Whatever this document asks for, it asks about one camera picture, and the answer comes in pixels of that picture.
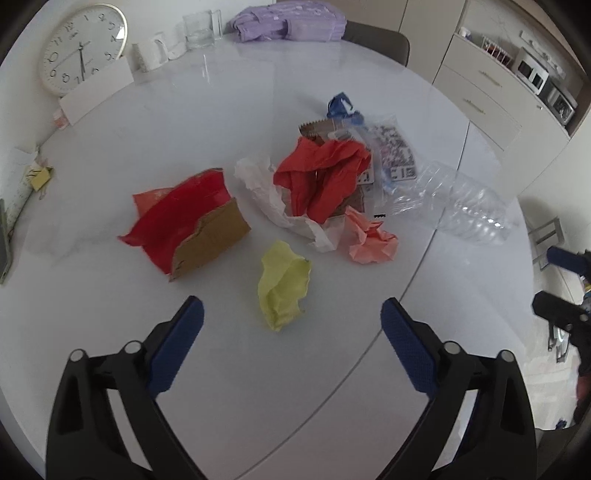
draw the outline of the purple cloth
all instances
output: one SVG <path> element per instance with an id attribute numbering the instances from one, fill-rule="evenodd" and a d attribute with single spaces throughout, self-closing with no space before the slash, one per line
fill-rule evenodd
<path id="1" fill-rule="evenodd" d="M 251 40 L 335 41 L 345 33 L 347 19 L 336 7 L 315 0 L 291 0 L 249 7 L 231 21 L 241 42 Z"/>

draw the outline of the red paper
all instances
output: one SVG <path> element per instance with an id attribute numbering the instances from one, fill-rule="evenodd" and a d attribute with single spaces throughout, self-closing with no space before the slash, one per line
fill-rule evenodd
<path id="1" fill-rule="evenodd" d="M 142 216 L 166 195 L 172 192 L 172 188 L 169 189 L 155 189 L 149 192 L 137 193 L 133 195 L 135 207 L 138 209 L 138 215 Z"/>
<path id="2" fill-rule="evenodd" d="M 352 195 L 357 177 L 369 167 L 371 155 L 354 140 L 330 140 L 322 146 L 306 137 L 273 175 L 273 183 L 291 191 L 293 216 L 305 213 L 323 224 Z"/>
<path id="3" fill-rule="evenodd" d="M 203 215 L 229 202 L 230 194 L 222 170 L 211 169 L 190 177 L 158 200 L 161 195 L 152 190 L 134 196 L 141 216 L 119 239 L 132 247 L 142 247 L 152 262 L 169 274 L 176 248 L 195 232 Z"/>

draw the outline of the white cup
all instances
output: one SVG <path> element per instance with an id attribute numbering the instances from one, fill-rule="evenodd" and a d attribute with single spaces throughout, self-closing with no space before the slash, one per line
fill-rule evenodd
<path id="1" fill-rule="evenodd" d="M 132 48 L 142 72 L 150 72 L 168 62 L 168 49 L 162 32 L 156 33 L 147 40 L 134 43 Z"/>

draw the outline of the microwave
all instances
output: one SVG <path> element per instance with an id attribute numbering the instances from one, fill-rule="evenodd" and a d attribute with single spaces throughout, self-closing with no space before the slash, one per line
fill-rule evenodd
<path id="1" fill-rule="evenodd" d="M 546 82 L 540 98 L 563 127 L 566 127 L 570 122 L 578 107 L 577 101 L 569 91 L 559 82 L 553 82 L 552 79 Z"/>
<path id="2" fill-rule="evenodd" d="M 548 70 L 523 47 L 515 58 L 511 71 L 536 95 L 540 94 L 550 76 Z"/>

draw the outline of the wall clock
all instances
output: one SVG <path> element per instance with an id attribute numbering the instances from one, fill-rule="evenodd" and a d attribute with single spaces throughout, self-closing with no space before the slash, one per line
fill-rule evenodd
<path id="1" fill-rule="evenodd" d="M 39 63 L 43 85 L 64 96 L 121 56 L 127 20 L 117 7 L 96 4 L 78 10 L 59 25 Z"/>

